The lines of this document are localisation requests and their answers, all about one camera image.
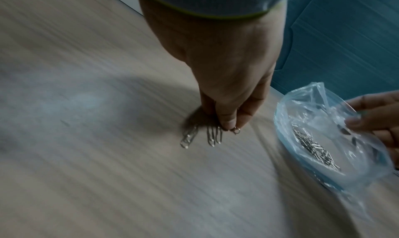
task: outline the fingernail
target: fingernail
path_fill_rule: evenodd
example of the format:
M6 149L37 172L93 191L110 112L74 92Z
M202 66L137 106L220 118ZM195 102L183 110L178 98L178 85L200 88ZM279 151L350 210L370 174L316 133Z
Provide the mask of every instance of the fingernail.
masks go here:
M355 126L360 124L361 119L359 117L349 117L345 119L345 124L350 126Z
M221 122L220 124L222 125L223 129L231 130L232 128L234 128L236 126L236 118L234 118L233 120L230 120L228 122Z

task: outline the wood grain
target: wood grain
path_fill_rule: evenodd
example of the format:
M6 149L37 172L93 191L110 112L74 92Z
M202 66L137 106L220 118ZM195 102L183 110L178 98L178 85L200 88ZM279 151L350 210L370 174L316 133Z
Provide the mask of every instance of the wood grain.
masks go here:
M372 225L298 179L276 91L239 135L182 149L196 82L118 0L0 13L0 237L396 237L395 177L370 189Z

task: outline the clear plastic bag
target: clear plastic bag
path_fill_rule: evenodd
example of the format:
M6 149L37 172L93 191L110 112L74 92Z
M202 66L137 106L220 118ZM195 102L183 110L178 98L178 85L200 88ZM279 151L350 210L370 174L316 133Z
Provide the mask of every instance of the clear plastic bag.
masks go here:
M301 167L359 211L364 207L358 195L394 166L377 137L346 128L344 120L353 116L359 115L324 83L311 83L283 97L274 123L280 141Z

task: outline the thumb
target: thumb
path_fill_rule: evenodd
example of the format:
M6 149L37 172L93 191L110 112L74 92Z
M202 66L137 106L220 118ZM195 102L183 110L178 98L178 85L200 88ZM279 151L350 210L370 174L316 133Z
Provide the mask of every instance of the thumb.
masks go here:
M222 128L225 130L232 130L236 126L238 107L231 104L216 102L215 109Z
M348 128L353 130L383 130L399 126L399 103L365 110L360 118L351 117L345 120Z

